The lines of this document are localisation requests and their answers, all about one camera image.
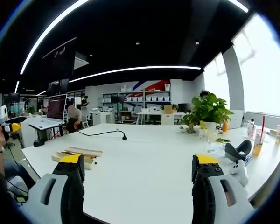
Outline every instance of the laptop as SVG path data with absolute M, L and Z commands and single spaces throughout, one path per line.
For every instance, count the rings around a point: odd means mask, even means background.
M 30 123 L 30 125 L 38 130 L 46 130 L 64 124 L 64 110 L 67 94 L 52 96 L 49 98 L 47 117 Z
M 230 121 L 228 123 L 228 129 L 234 129 L 241 127 L 244 111 L 230 110 L 234 114 L 229 115 Z

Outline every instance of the bright window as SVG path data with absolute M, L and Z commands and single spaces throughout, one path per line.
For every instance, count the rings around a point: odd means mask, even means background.
M 204 68 L 204 82 L 205 89 L 226 100 L 226 108 L 229 109 L 228 78 L 221 53 Z
M 280 44 L 274 32 L 255 15 L 233 43 L 242 73 L 245 110 L 279 115 Z

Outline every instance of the floor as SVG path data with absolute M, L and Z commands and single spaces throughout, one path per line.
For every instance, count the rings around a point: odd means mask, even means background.
M 36 174 L 36 172 L 31 168 L 30 164 L 26 160 L 22 150 L 21 145 L 18 139 L 9 140 L 10 143 L 10 149 L 8 147 L 5 147 L 4 152 L 4 159 L 9 161 L 15 161 L 17 163 L 20 163 L 24 166 L 24 168 L 28 171 L 30 176 L 35 180 L 39 180 L 39 176 Z M 254 199 L 251 201 L 251 204 L 254 206 L 254 208 L 259 208 L 268 198 L 272 190 L 275 188 L 275 183 L 280 177 L 280 164 L 276 168 L 275 172 L 272 174 L 272 176 L 268 179 L 268 181 L 265 183 L 265 185 L 259 190 L 259 192 L 255 195 Z

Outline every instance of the laptop screen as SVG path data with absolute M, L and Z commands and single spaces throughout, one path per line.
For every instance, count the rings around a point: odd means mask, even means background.
M 49 98 L 47 118 L 63 120 L 67 94 L 53 96 Z

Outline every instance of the black ceiling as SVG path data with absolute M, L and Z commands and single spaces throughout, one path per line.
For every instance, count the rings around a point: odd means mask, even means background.
M 246 14 L 227 0 L 90 0 L 48 34 L 20 75 L 42 31 L 73 2 L 34 1 L 15 21 L 0 46 L 0 92 L 13 92 L 18 80 L 20 93 L 28 93 L 24 88 L 34 89 L 35 94 L 46 90 L 54 77 L 39 73 L 41 58 L 73 37 L 77 38 L 77 52 L 87 56 L 89 64 L 76 69 L 71 79 L 149 65 L 203 68 L 230 47 L 231 38 L 252 11 Z M 0 10 L 6 16 L 13 7 Z M 125 71 L 70 83 L 69 91 L 124 81 L 194 80 L 200 73 L 182 69 Z

